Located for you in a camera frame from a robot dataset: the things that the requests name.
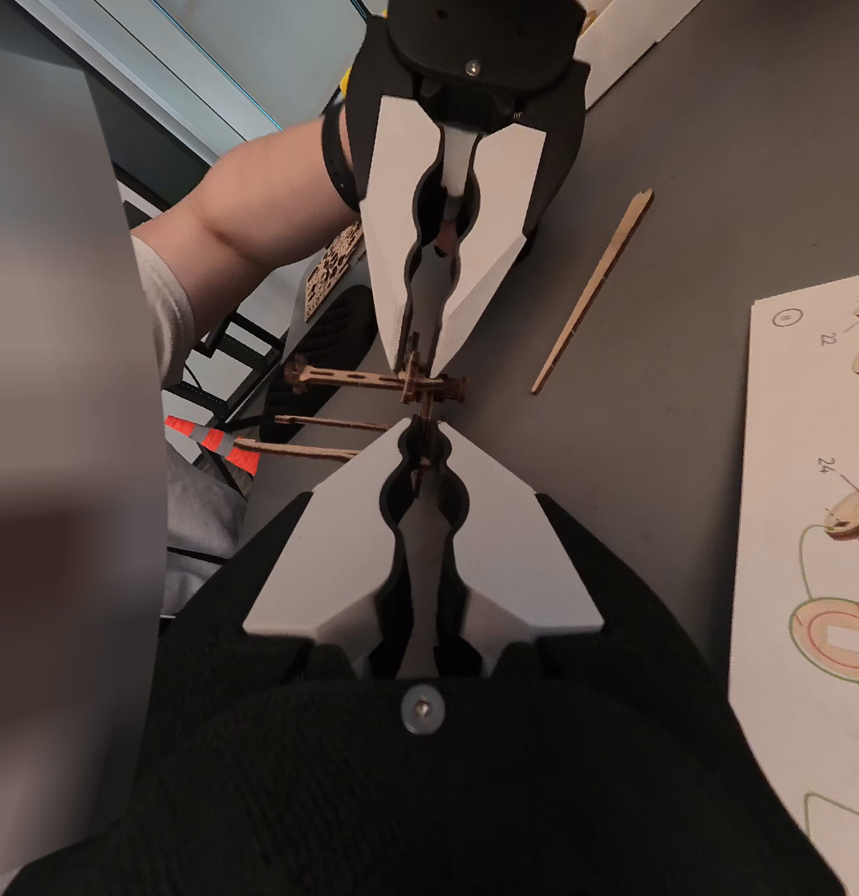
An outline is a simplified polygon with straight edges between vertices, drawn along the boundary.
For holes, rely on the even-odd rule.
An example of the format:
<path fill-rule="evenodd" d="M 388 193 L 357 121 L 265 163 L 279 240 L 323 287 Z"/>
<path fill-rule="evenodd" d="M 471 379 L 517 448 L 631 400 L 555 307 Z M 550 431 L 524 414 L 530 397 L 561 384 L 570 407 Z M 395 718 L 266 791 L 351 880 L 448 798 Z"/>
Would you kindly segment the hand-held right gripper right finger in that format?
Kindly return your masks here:
<path fill-rule="evenodd" d="M 511 644 L 598 633 L 601 612 L 535 490 L 446 423 L 437 505 L 449 525 L 437 592 L 441 678 L 490 674 Z"/>

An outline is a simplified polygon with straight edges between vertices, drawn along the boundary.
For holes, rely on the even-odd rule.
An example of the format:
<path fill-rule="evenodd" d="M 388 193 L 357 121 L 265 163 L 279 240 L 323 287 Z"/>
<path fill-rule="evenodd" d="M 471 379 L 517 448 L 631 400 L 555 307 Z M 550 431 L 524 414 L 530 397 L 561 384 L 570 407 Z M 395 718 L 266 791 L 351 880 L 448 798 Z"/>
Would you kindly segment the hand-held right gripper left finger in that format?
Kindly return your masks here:
<path fill-rule="evenodd" d="M 339 647 L 358 674 L 396 676 L 412 636 L 399 523 L 416 435 L 401 420 L 310 493 L 243 628 Z"/>

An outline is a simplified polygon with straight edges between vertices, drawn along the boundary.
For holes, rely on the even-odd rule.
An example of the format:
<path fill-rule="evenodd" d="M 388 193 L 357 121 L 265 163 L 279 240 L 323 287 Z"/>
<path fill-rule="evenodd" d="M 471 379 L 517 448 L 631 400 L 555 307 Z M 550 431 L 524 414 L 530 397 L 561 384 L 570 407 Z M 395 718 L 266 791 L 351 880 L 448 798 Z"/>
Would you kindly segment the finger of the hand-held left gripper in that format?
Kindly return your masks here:
<path fill-rule="evenodd" d="M 459 268 L 435 341 L 431 375 L 439 375 L 467 341 L 524 247 L 524 223 L 546 134 L 510 125 L 478 141 L 471 173 L 478 211 L 459 250 Z"/>
<path fill-rule="evenodd" d="M 378 332 L 394 373 L 410 330 L 410 265 L 420 242 L 416 199 L 441 148 L 439 126 L 414 99 L 382 97 L 361 221 Z"/>

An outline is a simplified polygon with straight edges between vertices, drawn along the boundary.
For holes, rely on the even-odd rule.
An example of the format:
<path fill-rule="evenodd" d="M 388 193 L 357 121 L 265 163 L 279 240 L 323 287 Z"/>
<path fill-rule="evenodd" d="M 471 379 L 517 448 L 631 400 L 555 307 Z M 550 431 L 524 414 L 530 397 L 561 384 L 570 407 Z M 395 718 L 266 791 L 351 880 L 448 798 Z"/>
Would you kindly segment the wooden model assembly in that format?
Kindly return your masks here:
<path fill-rule="evenodd" d="M 310 387 L 337 386 L 382 390 L 400 393 L 401 403 L 419 404 L 419 414 L 413 422 L 419 423 L 418 459 L 412 465 L 412 490 L 419 496 L 424 472 L 433 466 L 432 409 L 435 403 L 446 401 L 465 402 L 468 390 L 467 377 L 426 375 L 426 367 L 421 362 L 419 335 L 414 332 L 408 347 L 404 368 L 396 374 L 382 375 L 357 371 L 315 366 L 308 364 L 302 355 L 286 364 L 284 376 L 295 392 L 301 393 Z M 354 459 L 359 450 L 336 449 L 331 447 L 280 444 L 260 442 L 253 439 L 234 437 L 233 450 L 236 454 L 270 454 L 277 456 L 301 457 L 310 460 L 345 464 Z"/>

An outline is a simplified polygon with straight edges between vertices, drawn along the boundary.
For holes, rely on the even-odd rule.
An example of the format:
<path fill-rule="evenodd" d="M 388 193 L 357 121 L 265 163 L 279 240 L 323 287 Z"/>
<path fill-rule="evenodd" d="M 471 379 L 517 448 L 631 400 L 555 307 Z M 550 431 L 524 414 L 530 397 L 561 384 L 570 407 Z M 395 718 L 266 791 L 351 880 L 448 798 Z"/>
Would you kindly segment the person's left forearm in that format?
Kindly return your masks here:
<path fill-rule="evenodd" d="M 356 218 L 327 172 L 323 118 L 241 143 L 183 200 L 132 233 L 184 288 L 197 339 L 279 267 L 307 259 Z"/>

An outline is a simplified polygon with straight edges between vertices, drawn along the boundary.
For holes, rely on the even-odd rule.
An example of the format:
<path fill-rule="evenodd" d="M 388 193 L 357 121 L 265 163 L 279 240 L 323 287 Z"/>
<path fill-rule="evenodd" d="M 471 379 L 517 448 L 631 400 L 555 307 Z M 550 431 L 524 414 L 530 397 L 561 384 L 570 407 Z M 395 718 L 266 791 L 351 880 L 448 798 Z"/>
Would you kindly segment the laser-cut wooden parts sheet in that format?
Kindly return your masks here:
<path fill-rule="evenodd" d="M 362 223 L 343 230 L 326 248 L 323 257 L 307 276 L 304 319 L 309 322 L 337 284 L 358 264 L 366 252 Z"/>

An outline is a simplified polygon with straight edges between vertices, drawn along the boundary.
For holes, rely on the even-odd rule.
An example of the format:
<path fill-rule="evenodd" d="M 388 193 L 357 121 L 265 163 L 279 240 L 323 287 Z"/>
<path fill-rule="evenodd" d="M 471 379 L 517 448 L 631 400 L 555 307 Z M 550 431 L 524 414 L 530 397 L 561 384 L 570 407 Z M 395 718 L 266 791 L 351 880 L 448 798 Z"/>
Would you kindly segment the long wooden stick part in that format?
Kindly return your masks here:
<path fill-rule="evenodd" d="M 563 329 L 558 334 L 554 346 L 540 368 L 531 387 L 531 395 L 538 396 L 544 388 L 544 385 L 547 383 L 547 380 L 553 373 L 560 358 L 566 351 L 566 348 L 577 331 L 581 321 L 589 311 L 592 302 L 600 293 L 613 266 L 643 220 L 644 215 L 654 200 L 654 196 L 655 192 L 650 188 L 635 195 L 631 202 L 629 202 L 624 215 L 620 219 L 613 236 L 601 256 L 601 259 L 595 266 L 591 277 L 581 291 L 569 318 L 566 320 Z"/>

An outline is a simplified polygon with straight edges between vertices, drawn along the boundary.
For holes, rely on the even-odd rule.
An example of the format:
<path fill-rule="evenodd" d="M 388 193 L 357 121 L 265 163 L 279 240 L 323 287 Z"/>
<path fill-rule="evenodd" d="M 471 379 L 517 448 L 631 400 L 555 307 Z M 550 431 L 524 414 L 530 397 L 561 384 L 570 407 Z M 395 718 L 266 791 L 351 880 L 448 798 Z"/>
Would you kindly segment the white cardboard box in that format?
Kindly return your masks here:
<path fill-rule="evenodd" d="M 582 25 L 573 58 L 590 66 L 586 108 L 592 106 L 653 46 L 666 38 L 698 1 L 581 1 Z"/>

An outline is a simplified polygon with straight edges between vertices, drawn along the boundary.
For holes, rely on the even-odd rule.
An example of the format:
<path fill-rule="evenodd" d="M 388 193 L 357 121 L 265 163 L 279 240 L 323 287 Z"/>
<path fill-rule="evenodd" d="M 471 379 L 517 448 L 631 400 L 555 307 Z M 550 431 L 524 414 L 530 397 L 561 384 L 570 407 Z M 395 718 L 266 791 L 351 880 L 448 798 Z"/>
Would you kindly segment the orange and grey striped object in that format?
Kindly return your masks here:
<path fill-rule="evenodd" d="M 259 454 L 236 446 L 232 434 L 171 415 L 165 417 L 164 425 L 196 442 L 202 448 L 217 454 L 249 475 L 256 475 Z"/>

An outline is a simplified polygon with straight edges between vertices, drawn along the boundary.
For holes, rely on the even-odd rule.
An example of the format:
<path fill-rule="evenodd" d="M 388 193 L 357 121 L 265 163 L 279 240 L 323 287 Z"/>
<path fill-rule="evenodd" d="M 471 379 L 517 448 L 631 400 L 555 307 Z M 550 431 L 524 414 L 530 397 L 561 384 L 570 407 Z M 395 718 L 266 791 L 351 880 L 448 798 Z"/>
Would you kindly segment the window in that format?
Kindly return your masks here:
<path fill-rule="evenodd" d="M 55 38 L 214 162 L 318 118 L 387 2 L 19 1 Z"/>

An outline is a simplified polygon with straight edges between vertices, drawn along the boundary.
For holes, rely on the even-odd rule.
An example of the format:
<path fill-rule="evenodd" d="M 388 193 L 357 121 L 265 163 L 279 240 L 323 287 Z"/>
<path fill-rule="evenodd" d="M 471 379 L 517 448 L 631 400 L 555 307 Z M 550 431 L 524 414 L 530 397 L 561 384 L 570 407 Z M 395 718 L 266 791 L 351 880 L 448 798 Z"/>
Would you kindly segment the printed instruction sheet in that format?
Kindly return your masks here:
<path fill-rule="evenodd" d="M 754 303 L 729 700 L 859 894 L 859 275 Z"/>

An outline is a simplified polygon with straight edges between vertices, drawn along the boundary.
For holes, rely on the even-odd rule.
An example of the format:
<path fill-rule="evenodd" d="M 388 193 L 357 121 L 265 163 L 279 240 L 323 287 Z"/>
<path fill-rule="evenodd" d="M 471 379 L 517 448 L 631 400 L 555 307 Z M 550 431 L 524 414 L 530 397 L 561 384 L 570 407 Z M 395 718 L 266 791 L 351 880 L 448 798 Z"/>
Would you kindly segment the black metal frame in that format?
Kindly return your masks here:
<path fill-rule="evenodd" d="M 235 312 L 194 344 L 181 379 L 165 393 L 206 410 L 223 427 L 268 382 L 287 338 Z"/>

